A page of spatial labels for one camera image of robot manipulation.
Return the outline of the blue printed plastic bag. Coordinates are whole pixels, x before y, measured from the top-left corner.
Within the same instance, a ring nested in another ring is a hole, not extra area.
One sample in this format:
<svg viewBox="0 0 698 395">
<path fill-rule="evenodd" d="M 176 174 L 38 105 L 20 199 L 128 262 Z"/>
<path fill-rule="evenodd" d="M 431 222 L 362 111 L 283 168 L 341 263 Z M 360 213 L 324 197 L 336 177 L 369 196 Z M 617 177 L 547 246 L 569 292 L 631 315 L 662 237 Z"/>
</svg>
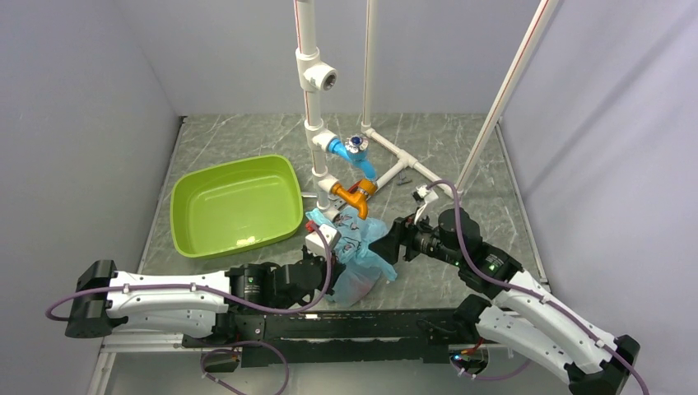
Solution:
<svg viewBox="0 0 698 395">
<path fill-rule="evenodd" d="M 306 212 L 305 217 L 319 226 L 331 226 L 340 234 L 333 252 L 344 270 L 333 285 L 333 294 L 327 296 L 329 301 L 348 308 L 368 295 L 381 277 L 388 281 L 398 278 L 393 266 L 369 249 L 370 244 L 388 233 L 382 220 L 363 220 L 351 206 L 344 207 L 332 221 L 317 208 Z"/>
</svg>

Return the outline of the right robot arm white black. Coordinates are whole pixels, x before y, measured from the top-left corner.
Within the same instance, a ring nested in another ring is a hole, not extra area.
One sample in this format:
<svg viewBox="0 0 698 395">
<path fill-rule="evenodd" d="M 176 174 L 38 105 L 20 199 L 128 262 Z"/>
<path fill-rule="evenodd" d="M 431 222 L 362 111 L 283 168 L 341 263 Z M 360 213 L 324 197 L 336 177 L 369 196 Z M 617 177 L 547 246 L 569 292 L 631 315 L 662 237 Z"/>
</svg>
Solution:
<svg viewBox="0 0 698 395">
<path fill-rule="evenodd" d="M 633 337 L 616 337 L 568 310 L 520 262 L 485 242 L 463 209 L 443 211 L 436 225 L 399 217 L 370 250 L 391 264 L 424 254 L 456 267 L 472 294 L 454 310 L 452 336 L 508 346 L 573 394 L 618 394 L 636 373 Z"/>
</svg>

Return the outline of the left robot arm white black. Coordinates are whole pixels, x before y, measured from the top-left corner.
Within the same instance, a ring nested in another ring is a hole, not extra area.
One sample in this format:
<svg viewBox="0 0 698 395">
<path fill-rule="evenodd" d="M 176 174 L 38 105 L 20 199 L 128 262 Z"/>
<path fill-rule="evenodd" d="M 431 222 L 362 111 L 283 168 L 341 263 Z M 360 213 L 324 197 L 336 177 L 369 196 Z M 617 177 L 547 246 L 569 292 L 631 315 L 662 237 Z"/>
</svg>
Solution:
<svg viewBox="0 0 698 395">
<path fill-rule="evenodd" d="M 78 278 L 65 336 L 107 337 L 124 330 L 178 332 L 224 346 L 244 335 L 244 314 L 295 314 L 333 295 L 345 267 L 336 255 L 302 251 L 296 263 L 251 263 L 198 275 L 120 271 L 93 262 Z"/>
</svg>

